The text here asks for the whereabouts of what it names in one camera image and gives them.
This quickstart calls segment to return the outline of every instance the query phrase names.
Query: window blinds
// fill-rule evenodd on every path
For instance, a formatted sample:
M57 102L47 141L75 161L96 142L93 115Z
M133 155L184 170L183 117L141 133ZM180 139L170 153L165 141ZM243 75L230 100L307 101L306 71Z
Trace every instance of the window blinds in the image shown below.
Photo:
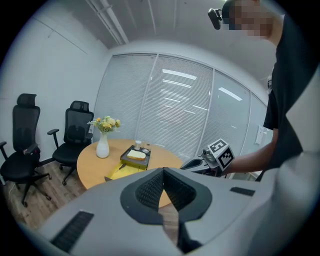
M198 154L222 138L238 156L245 140L249 113L250 91L215 71L211 107Z
M251 113L250 113L250 120L248 126L248 132L246 134L245 142L243 145L243 149L241 155L247 155L252 152L257 151L258 149L263 147L263 143L256 144L256 138L258 134L259 126L263 126L265 122L267 107L264 105L254 94L251 95ZM262 137L262 140L265 139L267 134L267 129Z
M122 54L113 56L106 68L98 92L94 117L111 116L121 120L119 132L109 138L134 139L141 103L156 54ZM93 141L100 138L94 129Z
M137 139L186 161L196 153L207 117L213 69L159 55L147 89Z

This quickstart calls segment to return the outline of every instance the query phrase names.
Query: ceiling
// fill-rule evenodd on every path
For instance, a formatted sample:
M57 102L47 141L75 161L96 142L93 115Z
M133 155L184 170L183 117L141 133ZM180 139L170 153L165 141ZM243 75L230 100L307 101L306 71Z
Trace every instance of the ceiling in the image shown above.
M253 75L264 86L276 61L275 47L266 40L246 36L241 31L215 30L209 17L210 8L221 8L225 0L82 0L76 1L80 21L90 22L92 30L99 27L99 39L108 47L119 45L103 25L92 3L109 19L111 26L125 40L114 19L112 10L128 42L139 39L167 39L192 44L230 60Z

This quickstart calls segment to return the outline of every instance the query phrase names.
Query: wooden floor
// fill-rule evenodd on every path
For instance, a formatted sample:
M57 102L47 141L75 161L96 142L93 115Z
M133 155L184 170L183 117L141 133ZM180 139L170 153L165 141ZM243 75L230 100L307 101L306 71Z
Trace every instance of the wooden floor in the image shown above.
M3 187L3 192L8 203L8 208L18 222L25 223L28 227L36 230L56 210L86 191L76 171L68 178L67 185L62 185L62 180L68 170L68 167L64 168L65 170L60 170L59 164L54 161L37 169L40 173L50 173L52 176L51 180L45 177L36 182L51 197L51 201L48 201L31 186L25 199L28 203L27 208L21 203L25 186L19 185L20 190L18 190L13 182L7 181ZM163 216L164 231L174 244L177 244L178 213L176 209L172 204L169 204L160 208L159 213Z

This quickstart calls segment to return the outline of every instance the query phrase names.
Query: white wall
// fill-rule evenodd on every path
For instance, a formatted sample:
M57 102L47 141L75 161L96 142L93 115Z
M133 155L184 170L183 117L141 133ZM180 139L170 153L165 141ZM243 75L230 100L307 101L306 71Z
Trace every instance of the white wall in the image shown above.
M65 111L72 101L89 103L94 110L105 72L108 49L59 2L50 2L21 30L0 70L0 141L7 155L12 146L12 109L22 93L37 94L41 108L36 142L40 160L56 149L51 129L60 129L63 142ZM0 156L0 165L4 158Z
M127 45L121 45L110 49L108 51L108 55L110 59L114 54L134 52L173 54L205 63L239 81L241 84L254 92L265 104L268 104L266 87L263 87L259 81L257 81L241 67L211 51L175 41L137 40Z

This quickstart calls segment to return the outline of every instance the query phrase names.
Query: yellow flower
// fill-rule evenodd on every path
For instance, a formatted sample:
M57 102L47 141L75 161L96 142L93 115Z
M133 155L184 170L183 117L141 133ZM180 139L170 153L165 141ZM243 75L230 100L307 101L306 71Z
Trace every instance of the yellow flower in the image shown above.
M115 121L115 126L116 126L116 127L120 127L120 125L121 125L121 122L120 122L119 119L118 119L117 121Z
M116 121L115 121L113 118L111 118L111 117L107 120L107 122L108 122L110 125L112 125L112 126L115 126L115 125L116 125Z
M102 123L102 126L103 126L104 128L111 128L111 127L112 127L111 124L110 124L110 123L107 123L107 122L103 122L103 123Z

